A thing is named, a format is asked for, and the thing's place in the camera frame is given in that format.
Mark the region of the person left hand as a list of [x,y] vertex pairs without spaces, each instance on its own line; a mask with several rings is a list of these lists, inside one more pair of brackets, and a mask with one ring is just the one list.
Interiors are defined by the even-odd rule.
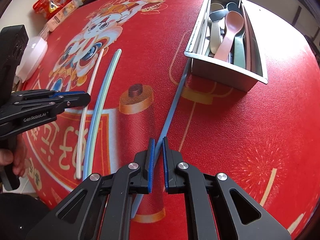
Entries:
[[26,169],[29,167],[26,157],[27,148],[21,134],[17,136],[17,145],[14,152],[7,149],[1,149],[0,151],[1,166],[12,164],[13,173],[19,177],[23,177]]

